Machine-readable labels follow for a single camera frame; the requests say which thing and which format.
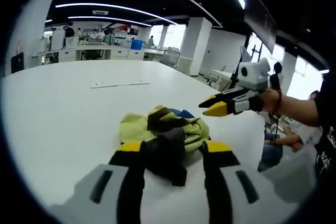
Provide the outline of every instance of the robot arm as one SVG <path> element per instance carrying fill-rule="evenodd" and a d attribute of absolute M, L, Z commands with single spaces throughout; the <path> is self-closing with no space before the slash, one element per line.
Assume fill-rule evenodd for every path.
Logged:
<path fill-rule="evenodd" d="M 259 94 L 268 88 L 270 66 L 266 58 L 260 62 L 242 62 L 239 66 L 239 86 L 210 96 L 199 108 L 207 108 L 203 114 L 226 116 L 245 110 L 261 111 L 263 101 Z"/>

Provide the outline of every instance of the person's arm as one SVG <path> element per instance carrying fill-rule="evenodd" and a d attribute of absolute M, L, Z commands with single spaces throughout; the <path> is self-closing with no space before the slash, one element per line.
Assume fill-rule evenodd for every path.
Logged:
<path fill-rule="evenodd" d="M 273 112 L 279 96 L 279 93 L 272 89 L 267 89 L 264 93 L 260 94 L 264 102 L 263 110 Z M 286 115 L 308 126 L 320 126 L 318 110 L 314 100 L 302 101 L 283 94 L 277 113 Z"/>
<path fill-rule="evenodd" d="M 286 136 L 292 136 L 294 133 L 292 133 L 292 131 L 290 130 L 290 127 L 288 125 L 285 125 L 283 127 L 283 133 L 286 135 Z"/>
<path fill-rule="evenodd" d="M 277 144 L 277 145 L 294 145 L 295 143 L 300 141 L 300 137 L 296 134 L 292 136 L 285 136 L 282 138 L 277 138 L 275 143 L 270 140 L 266 140 L 265 144 Z"/>

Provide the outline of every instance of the floor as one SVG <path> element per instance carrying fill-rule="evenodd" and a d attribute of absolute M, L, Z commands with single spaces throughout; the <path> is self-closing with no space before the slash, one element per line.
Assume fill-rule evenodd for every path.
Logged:
<path fill-rule="evenodd" d="M 204 79 L 204 77 L 203 76 L 201 76 L 200 74 L 198 75 L 198 76 L 192 76 L 192 78 L 194 78 L 195 80 L 197 80 L 197 81 L 200 81 L 200 82 L 202 82 L 202 83 L 204 83 L 204 84 L 207 84 L 208 85 L 208 83 L 206 83 L 206 79 Z"/>

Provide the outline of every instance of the black shirt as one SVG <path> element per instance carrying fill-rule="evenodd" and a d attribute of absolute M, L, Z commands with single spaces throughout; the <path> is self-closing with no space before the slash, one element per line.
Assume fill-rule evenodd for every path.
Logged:
<path fill-rule="evenodd" d="M 66 38 L 70 38 L 73 35 L 75 35 L 75 31 L 73 30 L 72 27 L 68 26 L 67 28 L 64 29 L 65 30 L 65 37 Z"/>
<path fill-rule="evenodd" d="M 336 72 L 329 72 L 315 99 L 323 135 L 315 148 L 317 186 L 287 223 L 334 223 L 336 195 Z"/>
<path fill-rule="evenodd" d="M 323 135 L 315 146 L 318 179 L 332 179 L 336 164 L 336 72 L 329 72 L 315 99 Z"/>

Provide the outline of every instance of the white table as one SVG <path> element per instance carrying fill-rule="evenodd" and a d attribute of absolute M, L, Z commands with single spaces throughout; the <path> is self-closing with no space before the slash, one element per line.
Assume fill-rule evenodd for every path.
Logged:
<path fill-rule="evenodd" d="M 141 78 L 151 84 L 90 88 L 93 82 L 127 78 Z M 2 82 L 9 148 L 28 187 L 46 207 L 65 202 L 74 192 L 76 182 L 98 164 L 108 163 L 120 146 L 118 128 L 126 113 L 146 115 L 158 104 L 186 109 L 202 117 L 211 138 L 228 143 L 241 163 L 257 169 L 261 159 L 261 116 L 252 111 L 223 118 L 203 116 L 204 110 L 198 104 L 217 91 L 159 62 L 58 63 L 14 73 Z M 198 159 L 187 170 L 183 188 L 172 187 L 146 172 L 142 215 L 153 212 L 153 206 L 159 202 L 176 206 L 176 202 L 187 204 L 186 200 L 192 200 L 208 209 L 202 160 Z M 192 213 L 197 211 L 192 204 L 187 208 Z"/>
<path fill-rule="evenodd" d="M 153 55 L 163 55 L 164 49 L 152 49 L 152 48 L 145 48 L 145 53 L 153 54 Z"/>

